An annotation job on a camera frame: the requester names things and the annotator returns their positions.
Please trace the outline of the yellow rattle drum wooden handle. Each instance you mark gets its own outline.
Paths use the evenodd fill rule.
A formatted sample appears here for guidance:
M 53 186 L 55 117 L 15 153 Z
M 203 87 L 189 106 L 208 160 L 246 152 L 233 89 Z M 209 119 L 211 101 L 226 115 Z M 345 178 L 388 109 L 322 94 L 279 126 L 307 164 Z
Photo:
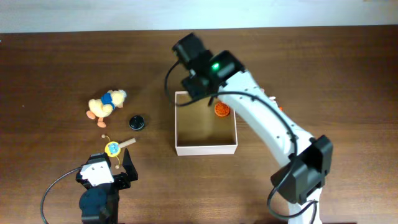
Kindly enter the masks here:
M 115 165 L 115 168 L 116 168 L 116 169 L 119 169 L 119 168 L 120 168 L 120 165 L 121 165 L 121 162 L 120 162 L 120 159 L 119 159 L 118 156 L 119 156 L 119 154 L 121 153 L 121 150 L 122 150 L 123 148 L 125 148 L 125 147 L 130 146 L 131 144 L 136 143 L 136 139 L 135 139 L 135 138 L 131 138 L 131 139 L 127 140 L 127 141 L 124 141 L 124 142 L 122 142 L 122 143 L 119 143 L 119 142 L 116 142 L 116 141 L 112 141 L 112 140 L 110 139 L 110 137 L 107 136 L 107 135 L 105 135 L 105 134 L 102 134 L 101 137 L 102 137 L 103 139 L 107 139 L 107 140 L 108 140 L 108 143 L 107 143 L 107 144 L 105 145 L 105 147 L 104 147 L 104 152 L 105 152 L 109 157 L 114 157 L 114 158 L 116 158 L 116 159 L 118 160 L 118 164 Z

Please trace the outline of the orange ribbed round ball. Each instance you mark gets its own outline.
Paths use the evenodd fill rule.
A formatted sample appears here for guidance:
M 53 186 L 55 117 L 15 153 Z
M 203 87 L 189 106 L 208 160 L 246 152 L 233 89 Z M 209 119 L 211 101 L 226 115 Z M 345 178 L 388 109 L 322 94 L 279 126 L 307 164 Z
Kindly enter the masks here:
M 230 107 L 222 102 L 218 102 L 214 107 L 215 114 L 218 117 L 226 117 L 230 114 Z

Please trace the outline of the black round cap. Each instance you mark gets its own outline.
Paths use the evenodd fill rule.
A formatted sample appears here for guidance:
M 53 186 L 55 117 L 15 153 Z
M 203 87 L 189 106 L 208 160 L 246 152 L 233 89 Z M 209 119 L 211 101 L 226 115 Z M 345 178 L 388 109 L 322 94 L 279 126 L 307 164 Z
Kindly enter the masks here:
M 144 126 L 145 126 L 145 119 L 141 115 L 134 115 L 129 120 L 129 127 L 132 130 L 140 131 L 140 130 L 144 129 Z

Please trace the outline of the yellow plush duck blue vest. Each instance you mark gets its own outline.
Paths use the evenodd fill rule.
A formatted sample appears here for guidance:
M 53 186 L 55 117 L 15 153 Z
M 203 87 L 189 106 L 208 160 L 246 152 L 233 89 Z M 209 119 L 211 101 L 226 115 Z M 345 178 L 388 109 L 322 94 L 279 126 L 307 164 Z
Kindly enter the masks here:
M 97 126 L 105 128 L 104 118 L 108 117 L 116 108 L 122 108 L 127 93 L 124 90 L 109 90 L 99 99 L 88 102 L 86 115 L 89 119 L 97 119 Z

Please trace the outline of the pink toy duck with hat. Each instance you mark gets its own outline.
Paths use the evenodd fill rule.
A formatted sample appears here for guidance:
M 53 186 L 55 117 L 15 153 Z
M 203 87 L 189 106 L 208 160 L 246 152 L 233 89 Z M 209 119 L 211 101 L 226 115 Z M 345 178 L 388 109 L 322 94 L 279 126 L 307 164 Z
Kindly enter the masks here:
M 280 109 L 281 111 L 283 110 L 283 107 L 279 106 L 277 101 L 276 101 L 276 97 L 275 96 L 268 96 L 268 99 L 276 105 L 276 107 L 278 107 L 278 109 Z

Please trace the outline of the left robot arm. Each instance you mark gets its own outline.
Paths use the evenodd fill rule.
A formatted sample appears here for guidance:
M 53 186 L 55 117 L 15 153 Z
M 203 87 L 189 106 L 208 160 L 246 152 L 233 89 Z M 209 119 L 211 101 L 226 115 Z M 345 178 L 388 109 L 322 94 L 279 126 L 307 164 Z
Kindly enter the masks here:
M 124 150 L 120 174 L 111 173 L 111 161 L 107 153 L 92 154 L 79 168 L 75 180 L 86 191 L 80 197 L 81 221 L 91 224 L 117 224 L 119 217 L 119 191 L 131 187 L 138 179 L 129 151 Z

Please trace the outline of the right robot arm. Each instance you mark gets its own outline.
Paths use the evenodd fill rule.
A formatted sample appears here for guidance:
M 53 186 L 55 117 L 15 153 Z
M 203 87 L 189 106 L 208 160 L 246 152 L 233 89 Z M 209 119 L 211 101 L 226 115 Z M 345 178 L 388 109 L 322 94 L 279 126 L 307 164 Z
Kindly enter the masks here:
M 288 223 L 320 223 L 320 196 L 330 173 L 333 144 L 292 121 L 262 91 L 250 71 L 229 51 L 215 55 L 194 33 L 172 50 L 189 72 L 182 80 L 190 104 L 217 98 L 237 112 L 269 148 L 280 169 L 271 176 L 269 213 Z

